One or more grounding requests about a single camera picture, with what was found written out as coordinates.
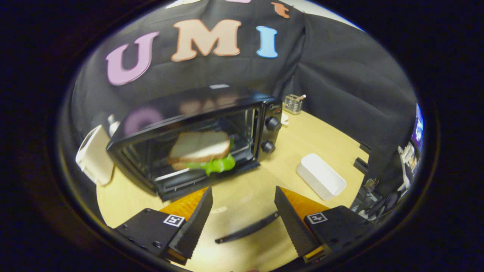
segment toaster oven knob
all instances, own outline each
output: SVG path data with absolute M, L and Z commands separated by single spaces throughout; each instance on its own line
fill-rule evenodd
M 266 119 L 266 126 L 268 130 L 278 131 L 282 124 L 277 117 L 269 117 Z
M 275 145 L 272 141 L 265 141 L 262 143 L 262 151 L 272 153 L 275 150 Z

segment letter m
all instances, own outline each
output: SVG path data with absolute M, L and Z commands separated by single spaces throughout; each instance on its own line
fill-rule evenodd
M 237 29 L 241 25 L 236 20 L 222 20 L 209 31 L 200 20 L 185 20 L 174 24 L 178 28 L 177 52 L 171 56 L 172 61 L 182 61 L 194 58 L 197 52 L 192 49 L 192 41 L 200 53 L 206 56 L 215 42 L 217 48 L 213 51 L 218 56 L 235 56 L 240 53 L 237 47 Z

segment wooden table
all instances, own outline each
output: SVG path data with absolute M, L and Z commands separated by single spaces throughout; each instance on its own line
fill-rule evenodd
M 195 272 L 244 272 L 250 268 L 264 272 L 297 258 L 281 218 L 242 239 L 222 244 L 214 241 L 275 212 L 276 185 L 330 208 L 349 208 L 353 203 L 363 181 L 353 163 L 357 157 L 368 161 L 368 154 L 358 142 L 308 113 L 286 114 L 289 125 L 281 128 L 276 150 L 260 162 L 261 167 L 212 186 L 212 211 L 192 258 L 181 267 Z M 329 201 L 319 198 L 296 173 L 301 159 L 310 153 L 319 155 L 347 183 L 343 192 Z M 97 187 L 97 199 L 110 227 L 119 226 L 144 208 L 159 210 L 171 203 L 148 195 L 118 169 L 108 185 Z

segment lettuce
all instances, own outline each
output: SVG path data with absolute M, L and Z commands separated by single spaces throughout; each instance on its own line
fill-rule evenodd
M 210 176 L 210 173 L 212 172 L 221 173 L 234 168 L 235 159 L 229 153 L 225 158 L 222 159 L 212 160 L 207 163 L 185 163 L 185 165 L 190 169 L 204 169 L 205 173 L 207 173 L 207 176 Z

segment letter u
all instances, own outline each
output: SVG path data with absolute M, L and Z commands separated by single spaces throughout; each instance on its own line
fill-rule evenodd
M 128 45 L 118 47 L 106 57 L 107 78 L 112 85 L 124 85 L 137 79 L 146 72 L 151 64 L 153 39 L 158 34 L 159 31 L 148 33 L 135 40 L 135 44 L 138 44 L 138 63 L 130 70 L 125 70 L 122 66 L 122 55 L 126 48 L 128 48 Z

